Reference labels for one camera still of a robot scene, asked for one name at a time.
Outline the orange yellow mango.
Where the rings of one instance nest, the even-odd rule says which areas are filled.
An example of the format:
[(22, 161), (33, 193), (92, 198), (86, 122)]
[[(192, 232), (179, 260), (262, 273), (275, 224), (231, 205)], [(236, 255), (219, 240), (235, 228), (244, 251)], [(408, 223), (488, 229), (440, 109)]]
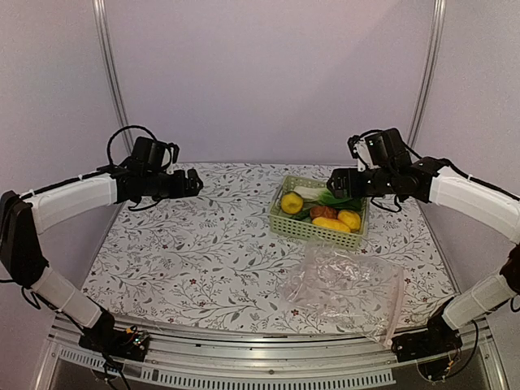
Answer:
[(350, 227), (347, 224), (341, 222), (339, 219), (317, 217), (312, 220), (312, 224), (321, 228), (327, 228), (338, 232), (351, 232)]

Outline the green white bok choy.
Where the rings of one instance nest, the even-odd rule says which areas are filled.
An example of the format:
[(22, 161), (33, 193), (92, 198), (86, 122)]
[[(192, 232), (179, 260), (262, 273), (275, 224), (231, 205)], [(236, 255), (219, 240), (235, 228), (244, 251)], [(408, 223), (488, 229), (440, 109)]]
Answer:
[(363, 200), (352, 197), (336, 198), (327, 188), (297, 186), (293, 191), (302, 197), (305, 202), (315, 203), (319, 206), (354, 211), (361, 211), (363, 207)]

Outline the clear zip top bag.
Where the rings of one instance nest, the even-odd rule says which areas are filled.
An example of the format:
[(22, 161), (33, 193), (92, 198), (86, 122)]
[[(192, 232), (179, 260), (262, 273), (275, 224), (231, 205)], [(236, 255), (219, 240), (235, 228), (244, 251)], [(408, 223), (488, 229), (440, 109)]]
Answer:
[(300, 264), (288, 271), (279, 294), (318, 320), (389, 348), (404, 290), (402, 267), (314, 239)]

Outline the pale green plastic basket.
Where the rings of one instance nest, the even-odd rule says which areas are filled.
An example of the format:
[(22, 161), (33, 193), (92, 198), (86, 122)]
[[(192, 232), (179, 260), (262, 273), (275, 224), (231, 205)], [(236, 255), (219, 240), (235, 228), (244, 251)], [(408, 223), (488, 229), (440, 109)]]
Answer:
[(302, 240), (321, 238), (348, 250), (356, 250), (367, 233), (369, 205), (366, 199), (360, 202), (361, 227), (357, 232), (341, 232), (327, 227), (312, 224), (310, 218), (299, 219), (284, 213), (281, 209), (281, 198), (294, 190), (298, 185), (312, 189), (324, 189), (325, 183), (319, 180), (300, 176), (286, 175), (271, 200), (269, 224), (272, 232)]

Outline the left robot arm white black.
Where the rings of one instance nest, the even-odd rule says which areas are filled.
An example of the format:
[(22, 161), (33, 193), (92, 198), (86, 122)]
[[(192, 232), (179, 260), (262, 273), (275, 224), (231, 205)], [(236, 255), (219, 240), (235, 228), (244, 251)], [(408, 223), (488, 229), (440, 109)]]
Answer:
[(44, 257), (39, 236), (63, 221), (87, 211), (150, 197), (196, 197), (203, 183), (195, 169), (138, 174), (116, 168), (80, 175), (39, 191), (1, 196), (1, 263), (12, 281), (49, 302), (57, 311), (89, 329), (89, 339), (104, 353), (121, 344), (120, 334), (105, 322), (112, 317)]

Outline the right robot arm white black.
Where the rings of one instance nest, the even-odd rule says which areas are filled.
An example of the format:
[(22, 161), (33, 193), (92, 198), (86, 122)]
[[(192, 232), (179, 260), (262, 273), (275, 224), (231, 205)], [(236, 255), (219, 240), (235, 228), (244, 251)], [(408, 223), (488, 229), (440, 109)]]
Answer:
[(382, 162), (363, 171), (337, 168), (327, 181), (336, 198), (395, 195), (412, 197), (467, 215), (505, 236), (515, 244), (502, 268), (446, 303), (429, 320), (420, 347), (437, 354), (452, 339), (451, 330), (489, 313), (519, 294), (519, 198), (462, 175), (445, 158), (421, 158), (397, 165)]

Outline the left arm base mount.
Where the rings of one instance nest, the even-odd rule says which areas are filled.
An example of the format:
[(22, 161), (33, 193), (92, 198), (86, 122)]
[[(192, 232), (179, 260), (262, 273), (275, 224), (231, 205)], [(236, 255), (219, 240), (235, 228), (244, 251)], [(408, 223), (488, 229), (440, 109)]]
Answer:
[(135, 362), (145, 360), (150, 345), (150, 334), (146, 330), (139, 330), (135, 325), (125, 330), (116, 329), (114, 316), (106, 310), (93, 327), (83, 327), (81, 332), (81, 348)]

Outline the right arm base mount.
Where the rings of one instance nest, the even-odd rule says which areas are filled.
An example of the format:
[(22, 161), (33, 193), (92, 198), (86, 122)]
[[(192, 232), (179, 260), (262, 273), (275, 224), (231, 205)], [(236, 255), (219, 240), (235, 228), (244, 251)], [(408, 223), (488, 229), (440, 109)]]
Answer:
[(418, 364), (424, 379), (440, 381), (447, 379), (458, 359), (462, 339), (458, 330), (453, 330), (436, 314), (427, 322), (423, 331), (403, 333), (392, 338), (391, 350), (398, 362), (408, 362), (441, 355), (441, 358)]

